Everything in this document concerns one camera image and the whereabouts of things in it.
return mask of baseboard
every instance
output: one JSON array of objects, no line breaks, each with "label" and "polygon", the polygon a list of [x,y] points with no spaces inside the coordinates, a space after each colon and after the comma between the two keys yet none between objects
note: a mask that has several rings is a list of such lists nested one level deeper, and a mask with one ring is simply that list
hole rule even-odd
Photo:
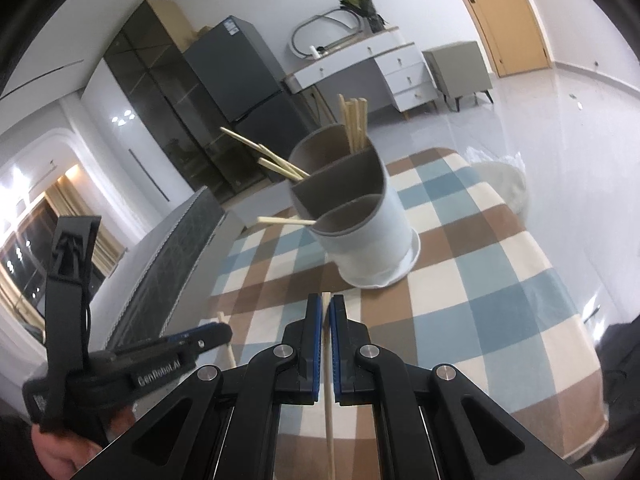
[{"label": "baseboard", "polygon": [[596,81],[600,81],[606,83],[613,88],[617,88],[618,90],[622,90],[624,93],[635,97],[636,99],[640,99],[640,90],[620,81],[620,79],[616,79],[609,75],[603,74],[601,72],[596,72],[595,70],[589,70],[588,68],[584,68],[581,66],[577,66],[571,63],[563,63],[561,61],[555,61],[553,63],[555,68],[562,68],[564,70],[568,70],[569,72],[574,72],[576,74],[584,75],[590,77],[591,79],[595,79]]}]

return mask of silver bolt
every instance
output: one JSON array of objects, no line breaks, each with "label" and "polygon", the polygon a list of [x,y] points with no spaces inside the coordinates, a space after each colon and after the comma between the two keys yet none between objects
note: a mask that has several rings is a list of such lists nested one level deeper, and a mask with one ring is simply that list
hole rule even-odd
[{"label": "silver bolt", "polygon": [[378,357],[380,354],[380,348],[375,345],[363,345],[360,347],[360,354],[363,357],[373,358]]},{"label": "silver bolt", "polygon": [[198,369],[198,378],[201,381],[211,381],[216,378],[218,369],[212,365],[204,365]]},{"label": "silver bolt", "polygon": [[450,381],[456,376],[456,369],[453,366],[442,365],[436,370],[436,374],[443,381]]},{"label": "silver bolt", "polygon": [[293,348],[291,348],[289,345],[278,345],[273,349],[273,354],[276,357],[289,357],[291,354],[293,354]]}]

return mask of refrigerator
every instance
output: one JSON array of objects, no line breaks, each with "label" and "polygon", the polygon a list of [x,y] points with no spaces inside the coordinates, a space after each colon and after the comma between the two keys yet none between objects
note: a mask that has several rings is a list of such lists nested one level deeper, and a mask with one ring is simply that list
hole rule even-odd
[{"label": "refrigerator", "polygon": [[229,16],[184,53],[234,131],[287,158],[318,125],[256,28]]}]

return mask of gray cabinet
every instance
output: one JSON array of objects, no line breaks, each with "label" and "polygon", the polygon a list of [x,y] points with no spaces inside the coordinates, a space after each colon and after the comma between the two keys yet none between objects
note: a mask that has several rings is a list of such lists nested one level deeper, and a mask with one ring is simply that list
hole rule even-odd
[{"label": "gray cabinet", "polygon": [[489,101],[492,88],[489,73],[486,70],[480,47],[475,41],[457,41],[425,50],[422,53],[427,61],[438,90],[445,100],[453,97],[460,111],[460,98],[475,92],[484,92]]}]

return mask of checkered tablecloth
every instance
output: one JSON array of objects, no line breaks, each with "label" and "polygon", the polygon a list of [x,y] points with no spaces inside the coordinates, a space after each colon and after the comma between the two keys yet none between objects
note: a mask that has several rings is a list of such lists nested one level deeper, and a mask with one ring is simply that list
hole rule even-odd
[{"label": "checkered tablecloth", "polygon": [[[388,170],[420,233],[412,272],[389,288],[359,290],[306,228],[273,225],[240,238],[210,298],[212,314],[230,315],[238,364],[279,342],[310,292],[341,293],[374,343],[409,364],[455,364],[558,455],[580,455],[606,427],[602,375],[540,247],[452,150],[417,153]],[[212,360],[228,367],[224,352]],[[335,405],[334,437],[339,479],[379,477],[370,407]],[[275,474],[326,478],[322,398],[282,407]]]}]

